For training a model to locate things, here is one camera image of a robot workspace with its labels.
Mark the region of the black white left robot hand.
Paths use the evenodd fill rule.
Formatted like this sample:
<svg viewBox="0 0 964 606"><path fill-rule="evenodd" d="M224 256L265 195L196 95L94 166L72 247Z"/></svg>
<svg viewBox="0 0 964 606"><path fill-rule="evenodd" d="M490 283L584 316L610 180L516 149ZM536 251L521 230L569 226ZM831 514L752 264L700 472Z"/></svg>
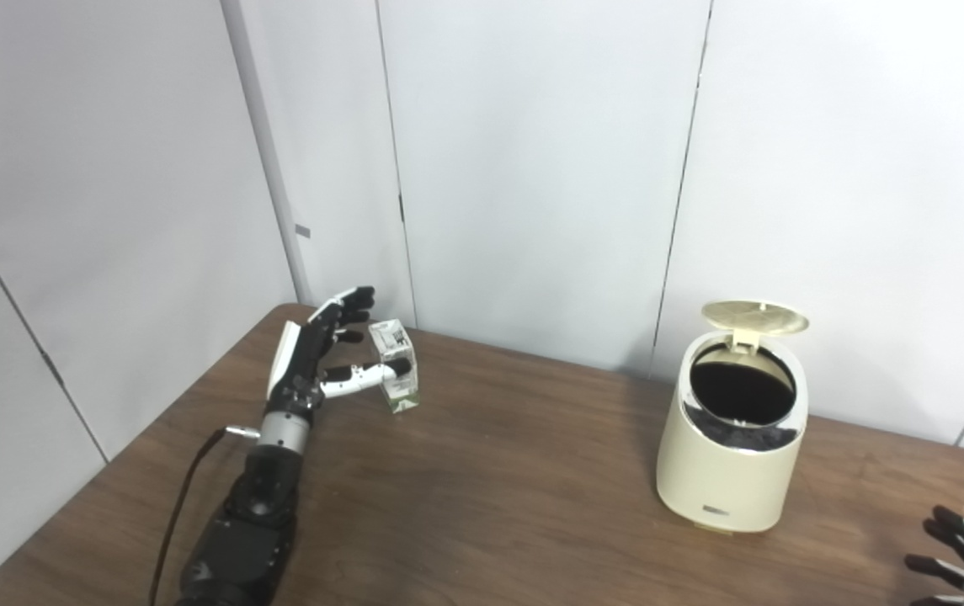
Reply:
<svg viewBox="0 0 964 606"><path fill-rule="evenodd" d="M415 369L413 362L406 358L320 368L325 354L330 353L335 344L361 342L363 335L347 326L370 318L375 292L374 287L359 286L337 293L301 325L293 321L285 324L271 364L267 412L301 415L315 411L327 399L393 382Z"/></svg>

